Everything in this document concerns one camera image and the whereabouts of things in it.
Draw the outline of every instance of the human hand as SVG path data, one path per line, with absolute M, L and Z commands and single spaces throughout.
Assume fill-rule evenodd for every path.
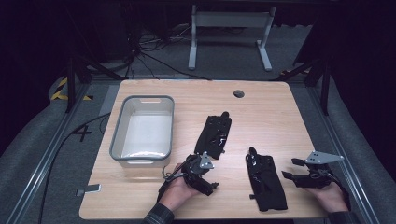
M 188 186 L 183 177 L 178 177 L 170 183 L 159 203 L 165 205 L 172 212 L 175 212 L 184 202 L 197 194 L 200 194 L 198 190 Z
M 322 189 L 304 189 L 314 194 L 320 205 L 328 213 L 349 211 L 346 202 L 344 201 L 343 191 L 341 191 L 340 187 L 334 182 Z

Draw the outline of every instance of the translucent container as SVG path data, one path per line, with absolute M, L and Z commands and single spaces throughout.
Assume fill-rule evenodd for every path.
M 121 107 L 110 145 L 123 167 L 164 167 L 172 150 L 175 102 L 170 96 L 135 95 Z

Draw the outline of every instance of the black plastic part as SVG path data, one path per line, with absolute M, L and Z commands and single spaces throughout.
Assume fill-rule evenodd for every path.
M 208 156 L 218 160 L 220 154 L 224 152 L 231 123 L 230 114 L 226 111 L 221 116 L 208 116 L 194 153 L 202 155 L 206 152 Z
M 305 163 L 303 160 L 299 159 L 291 159 L 292 163 L 295 165 L 304 165 L 308 167 L 309 174 L 308 175 L 293 175 L 291 173 L 287 173 L 282 171 L 283 177 L 286 179 L 292 180 L 297 188 L 311 188 L 311 189 L 322 189 L 332 182 L 335 182 L 343 191 L 344 201 L 346 203 L 347 208 L 351 209 L 351 204 L 349 200 L 349 193 L 346 188 L 344 188 L 338 179 L 335 177 L 334 173 L 329 167 L 329 164 L 309 164 Z
M 161 187 L 158 189 L 158 196 L 157 196 L 157 202 L 160 201 L 161 197 L 163 196 L 163 194 L 165 193 L 166 189 L 168 188 L 168 186 L 171 184 L 171 182 L 168 181 L 164 181 L 163 184 L 161 185 Z
M 183 176 L 184 181 L 186 181 L 186 183 L 189 186 L 209 196 L 210 194 L 213 193 L 213 189 L 215 189 L 219 185 L 219 183 L 210 184 L 204 179 L 202 179 L 202 175 L 206 174 L 209 171 L 209 169 L 202 169 L 199 167 L 201 161 L 201 157 L 199 155 L 190 155 L 188 157 L 188 160 L 191 161 L 186 162 L 181 167 L 181 172 L 183 174 L 186 174 Z
M 76 190 L 76 197 L 84 196 L 85 190 L 84 189 L 77 189 Z
M 250 199 L 256 199 L 259 210 L 262 212 L 269 209 L 286 210 L 285 192 L 276 174 L 274 160 L 271 156 L 257 154 L 254 147 L 249 149 L 246 155 L 247 171 L 254 195 Z

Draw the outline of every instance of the table top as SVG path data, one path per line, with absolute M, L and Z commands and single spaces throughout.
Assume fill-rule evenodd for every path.
M 237 98 L 236 90 L 245 96 Z M 314 150 L 290 87 L 284 82 L 206 80 L 126 80 L 110 115 L 89 185 L 101 190 L 86 193 L 79 214 L 85 219 L 143 218 L 156 203 L 163 183 L 162 168 L 123 168 L 109 155 L 123 100 L 130 95 L 169 95 L 175 100 L 173 144 L 165 172 L 193 153 L 207 116 L 228 111 L 233 120 L 225 153 L 203 178 L 219 182 L 210 196 L 190 199 L 179 208 L 176 219 L 206 218 L 305 218 L 326 217 L 316 199 L 281 171 L 306 175 L 306 167 L 291 163 L 306 159 Z M 252 194 L 245 157 L 249 147 L 274 158 L 286 194 L 288 210 L 260 212 Z

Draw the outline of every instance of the black cable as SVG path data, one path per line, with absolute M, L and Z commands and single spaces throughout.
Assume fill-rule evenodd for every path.
M 150 71 L 150 73 L 152 74 L 153 77 L 157 78 L 158 80 L 160 80 L 158 77 L 156 77 L 154 75 L 154 73 L 152 72 L 152 70 L 145 64 L 145 62 L 143 62 L 143 60 L 141 60 L 139 57 L 136 57 L 140 62 L 142 62 L 143 65 L 145 65 L 145 67 Z
M 121 17 L 124 19 L 125 31 L 130 50 L 138 52 L 140 50 L 139 40 L 142 37 L 142 18 L 139 7 L 133 7 L 131 3 L 120 2 Z
M 145 53 L 145 52 L 140 52 L 140 53 L 143 54 L 143 55 L 145 55 L 145 56 L 148 56 L 150 59 L 152 59 L 152 60 L 154 60 L 154 61 L 157 61 L 157 62 L 159 62 L 159 63 L 162 63 L 163 65 L 165 65 L 165 66 L 167 66 L 167 67 L 173 69 L 173 70 L 176 71 L 176 72 L 179 72 L 180 74 L 183 74 L 183 75 L 186 75 L 186 76 L 190 76 L 190 77 L 197 77 L 197 78 L 205 79 L 205 80 L 208 80 L 208 81 L 211 81 L 211 80 L 212 80 L 212 79 L 207 78 L 207 77 L 200 77 L 200 76 L 196 76 L 196 75 L 193 75 L 193 74 L 188 74 L 188 73 L 184 73 L 184 72 L 178 71 L 176 68 L 172 67 L 171 65 L 169 65 L 169 64 L 167 64 L 167 63 L 163 63 L 163 62 L 161 62 L 160 60 L 158 60 L 158 59 L 156 59 L 156 58 L 154 58 L 154 57 L 148 55 L 148 54 Z
M 89 123 L 91 123 L 91 122 L 93 122 L 93 121 L 95 121 L 95 120 L 97 120 L 97 119 L 100 119 L 100 118 L 103 118 L 103 117 L 109 116 L 109 115 L 110 115 L 110 113 L 107 113 L 107 114 L 104 114 L 104 115 L 102 115 L 102 116 L 99 116 L 99 117 L 97 117 L 97 118 L 95 118 L 95 119 L 90 119 L 89 121 L 87 121 L 87 122 L 85 122 L 85 123 L 79 125 L 75 130 L 73 130 L 70 134 L 68 134 L 68 135 L 66 136 L 66 138 L 62 141 L 62 143 L 59 145 L 59 147 L 58 147 L 58 149 L 57 149 L 57 151 L 56 151 L 56 153 L 55 153 L 55 156 L 53 157 L 53 160 L 52 160 L 52 162 L 51 162 L 50 165 L 49 165 L 49 171 L 47 172 L 47 179 L 46 179 L 46 183 L 45 183 L 45 186 L 44 186 L 43 198 L 42 198 L 42 200 L 41 200 L 40 215 L 39 215 L 39 217 L 38 217 L 38 224 L 40 224 L 40 223 L 42 222 L 42 219 L 43 219 L 44 204 L 45 204 L 45 201 L 46 201 L 47 190 L 48 190 L 48 186 L 49 186 L 49 182 L 50 182 L 50 174 L 51 174 L 51 172 L 52 172 L 53 164 L 55 163 L 55 160 L 56 160 L 56 158 L 57 158 L 57 156 L 58 156 L 58 154 L 59 154 L 59 151 L 61 150 L 61 147 L 64 145 L 64 143 L 66 142 L 66 140 L 67 140 L 73 133 L 75 133 L 75 132 L 77 132 L 78 130 L 82 129 L 85 125 L 87 125 L 87 124 L 89 124 Z
M 115 67 L 111 67 L 111 68 L 107 68 L 107 69 L 110 70 L 110 71 L 112 71 L 112 72 L 117 72 L 117 71 L 120 71 L 120 70 L 123 69 L 123 68 L 126 68 L 129 64 L 130 64 L 130 63 L 127 62 L 127 63 L 123 63 L 123 64 L 121 64 L 121 65 L 117 65 L 117 66 L 115 66 Z M 103 74 L 103 72 L 101 72 L 101 71 L 99 71 L 99 70 L 96 70 L 96 69 L 88 69 L 88 70 L 91 72 L 91 74 L 94 74 L 94 75 Z
M 183 37 L 181 35 L 184 34 L 189 29 L 190 29 L 190 27 L 183 29 L 183 31 L 178 32 L 176 36 L 172 36 L 173 35 L 172 32 L 175 32 L 174 30 L 168 31 L 169 35 L 170 35 L 168 41 L 163 41 L 160 38 L 155 38 L 156 35 L 153 35 L 153 37 L 151 39 L 139 42 L 139 46 L 144 51 L 154 51 L 154 50 L 164 49 L 165 47 L 167 47 L 171 44 L 175 44 L 183 39 L 186 39 L 185 37 Z M 149 43 L 155 43 L 155 47 L 153 47 L 153 48 L 142 47 L 143 44 L 149 44 Z
M 69 9 L 67 8 L 67 5 L 66 5 L 66 4 L 63 4 L 63 6 L 64 6 L 64 9 L 65 9 L 65 11 L 66 11 L 66 13 L 67 13 L 67 16 L 69 17 L 69 19 L 70 19 L 71 22 L 73 23 L 73 25 L 74 25 L 76 31 L 78 32 L 78 34 L 80 35 L 82 41 L 84 42 L 85 48 L 86 48 L 87 51 L 91 54 L 91 56 L 95 59 L 95 56 L 94 56 L 94 54 L 92 53 L 90 47 L 88 47 L 88 42 L 87 42 L 87 40 L 85 39 L 85 37 L 84 37 L 84 35 L 82 34 L 82 32 L 78 29 L 78 27 L 77 27 L 77 25 L 76 25 L 76 22 L 75 22 L 75 20 L 74 20 L 73 17 L 72 17 L 72 14 L 70 13 Z
M 103 67 L 101 64 L 96 63 L 96 62 L 92 61 L 89 58 L 86 58 L 86 57 L 83 57 L 83 56 L 80 56 L 80 55 L 78 55 L 78 58 L 82 62 L 88 63 L 92 67 L 95 67 L 98 71 L 100 71 L 103 74 L 106 74 L 108 77 L 111 77 L 111 78 L 116 79 L 116 80 L 125 80 L 126 79 L 125 77 L 122 77 L 122 76 L 119 76 L 118 74 L 115 74 L 114 72 L 108 70 L 107 68 Z
M 104 118 L 102 119 L 102 121 L 100 121 L 100 124 L 99 124 L 99 130 L 100 130 L 100 132 L 101 132 L 102 134 L 105 134 L 105 131 L 102 131 L 102 124 L 103 124 L 103 122 L 105 121 L 106 118 L 108 118 L 108 116 L 107 116 L 107 117 L 104 117 Z
M 128 73 L 129 73 L 129 69 L 131 68 L 131 64 L 132 63 L 129 63 L 128 67 L 126 68 L 125 77 L 128 77 Z
M 176 178 L 178 178 L 178 177 L 181 177 L 181 176 L 183 176 L 183 175 L 185 175 L 185 174 L 180 174 L 180 175 L 176 175 L 177 174 L 177 172 L 187 163 L 187 162 L 189 162 L 189 161 L 191 161 L 191 160 L 185 160 L 185 161 L 183 161 L 183 163 L 181 163 L 175 170 L 174 170 L 174 172 L 172 173 L 172 174 L 170 174 L 170 173 L 164 173 L 164 170 L 165 170 L 165 167 L 163 167 L 163 178 L 165 179 L 165 181 L 166 182 L 171 182 L 172 180 L 174 180 L 174 179 L 176 179 Z

